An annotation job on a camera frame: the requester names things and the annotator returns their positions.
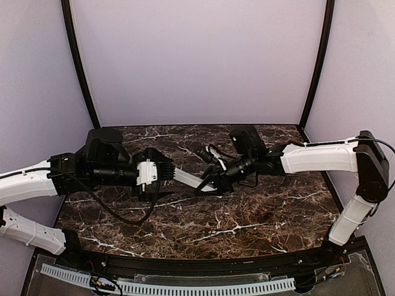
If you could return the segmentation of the white remote control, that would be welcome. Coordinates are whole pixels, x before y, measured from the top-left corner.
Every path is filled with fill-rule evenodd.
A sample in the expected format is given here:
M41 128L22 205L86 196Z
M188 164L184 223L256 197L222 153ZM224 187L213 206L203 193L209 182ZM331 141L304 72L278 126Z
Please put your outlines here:
M201 183L202 179L198 178L192 174L189 174L183 170L175 168L174 180L179 181L189 187L197 188L197 186Z

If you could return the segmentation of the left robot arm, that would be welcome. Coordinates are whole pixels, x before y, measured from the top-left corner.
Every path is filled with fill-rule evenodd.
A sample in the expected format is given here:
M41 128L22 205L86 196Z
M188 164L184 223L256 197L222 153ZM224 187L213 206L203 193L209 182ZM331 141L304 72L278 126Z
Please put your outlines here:
M50 228L24 218L9 204L43 196L62 196L87 192L108 213L129 224L147 220L128 220L111 210L95 196L98 186L124 186L133 195L155 204L163 197L161 181L173 179L173 160L157 149L147 148L134 156L122 146L122 133L113 128L92 129L85 145L75 153L52 156L36 165L1 175L1 235L54 255L73 255L81 250L74 231Z

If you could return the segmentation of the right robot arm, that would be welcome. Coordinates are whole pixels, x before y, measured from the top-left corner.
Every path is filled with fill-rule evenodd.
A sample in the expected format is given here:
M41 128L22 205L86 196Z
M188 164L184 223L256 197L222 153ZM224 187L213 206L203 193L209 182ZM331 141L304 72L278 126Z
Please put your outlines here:
M345 245L394 186L389 182L389 162L380 147L382 141L374 138L369 131L361 131L354 138L340 141L289 142L270 148L265 146L254 126L234 129L229 137L240 157L225 165L209 167L197 185L197 195L203 195L203 189L209 185L214 187L213 193L216 195L232 192L234 183L240 183L251 174L285 176L305 171L357 173L359 185L355 194L328 232L327 241L332 245Z

